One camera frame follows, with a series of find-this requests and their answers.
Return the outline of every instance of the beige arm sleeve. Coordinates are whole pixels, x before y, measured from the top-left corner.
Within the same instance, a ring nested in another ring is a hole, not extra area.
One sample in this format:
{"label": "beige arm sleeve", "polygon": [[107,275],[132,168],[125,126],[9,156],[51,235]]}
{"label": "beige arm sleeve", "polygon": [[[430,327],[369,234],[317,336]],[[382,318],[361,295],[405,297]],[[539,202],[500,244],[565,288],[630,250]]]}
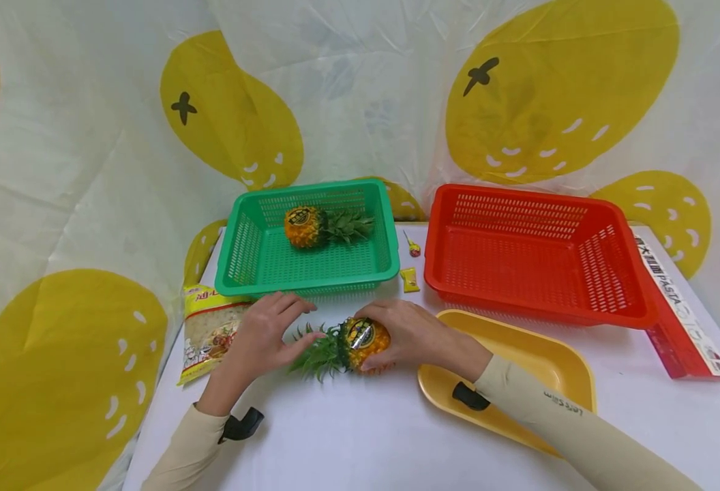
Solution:
{"label": "beige arm sleeve", "polygon": [[192,404],[172,441],[150,471],[142,491],[183,491],[191,489],[219,453],[219,438],[229,417],[202,414]]}
{"label": "beige arm sleeve", "polygon": [[475,387],[488,402],[547,441],[600,491],[701,489],[612,424],[504,358],[495,355]]}

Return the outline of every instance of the red plastic basket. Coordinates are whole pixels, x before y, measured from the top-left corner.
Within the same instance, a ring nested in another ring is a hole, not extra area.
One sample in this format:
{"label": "red plastic basket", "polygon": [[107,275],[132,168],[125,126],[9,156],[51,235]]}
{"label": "red plastic basket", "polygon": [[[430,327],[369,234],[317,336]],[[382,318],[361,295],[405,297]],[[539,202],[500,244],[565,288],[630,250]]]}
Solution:
{"label": "red plastic basket", "polygon": [[648,329],[658,316],[624,214],[591,198],[443,185],[425,281],[448,303],[563,324]]}

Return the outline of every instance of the tabletop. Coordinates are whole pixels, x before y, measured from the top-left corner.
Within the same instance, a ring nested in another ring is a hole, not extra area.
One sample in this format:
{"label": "tabletop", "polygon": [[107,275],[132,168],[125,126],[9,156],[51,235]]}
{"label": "tabletop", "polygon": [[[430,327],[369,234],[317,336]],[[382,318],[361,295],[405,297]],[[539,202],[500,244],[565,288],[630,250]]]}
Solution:
{"label": "tabletop", "polygon": [[[408,255],[403,231],[425,246],[425,224],[398,224],[401,268],[415,267],[421,291],[403,293],[401,279],[372,293],[315,299],[318,310],[297,325],[334,325],[375,297],[415,301],[436,313],[447,306],[423,280],[424,257]],[[636,230],[645,237],[648,229]],[[205,271],[212,285],[218,254]],[[693,310],[706,311],[689,285],[675,279]],[[643,331],[615,326],[556,327],[518,320],[512,324],[566,342],[592,368],[597,413],[663,456],[705,490],[720,490],[720,382],[672,381]],[[704,330],[720,351],[720,329]],[[142,424],[123,489],[138,490],[169,443],[207,377],[176,387],[183,367],[180,331]],[[415,368],[382,376],[342,374],[324,383],[283,372],[256,381],[232,411],[264,413],[257,433],[227,441],[200,490],[592,490],[567,462],[515,443],[433,407]]]}

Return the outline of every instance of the tray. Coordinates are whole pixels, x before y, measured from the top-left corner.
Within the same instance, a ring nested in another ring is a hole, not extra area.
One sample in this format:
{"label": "tray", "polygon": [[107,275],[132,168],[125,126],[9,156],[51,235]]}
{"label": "tray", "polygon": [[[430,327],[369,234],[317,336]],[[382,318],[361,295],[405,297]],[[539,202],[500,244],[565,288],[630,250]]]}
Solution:
{"label": "tray", "polygon": [[[565,343],[463,310],[444,310],[437,317],[453,329],[473,336],[492,352],[518,363],[554,391],[565,394],[593,413],[597,412],[592,371],[584,358]],[[561,458],[539,436],[493,405],[476,411],[454,399],[453,390],[458,383],[464,382],[474,389],[473,384],[459,376],[443,368],[423,365],[417,372],[417,379],[423,394],[444,412]]]}

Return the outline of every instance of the plastic bag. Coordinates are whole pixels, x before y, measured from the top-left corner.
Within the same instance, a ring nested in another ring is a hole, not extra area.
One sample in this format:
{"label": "plastic bag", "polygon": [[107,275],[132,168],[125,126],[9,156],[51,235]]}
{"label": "plastic bag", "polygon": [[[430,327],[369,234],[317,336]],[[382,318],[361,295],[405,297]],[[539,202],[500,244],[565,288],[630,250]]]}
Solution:
{"label": "plastic bag", "polygon": [[218,366],[235,339],[251,297],[225,297],[210,286],[186,286],[183,371],[178,385],[194,381]]}

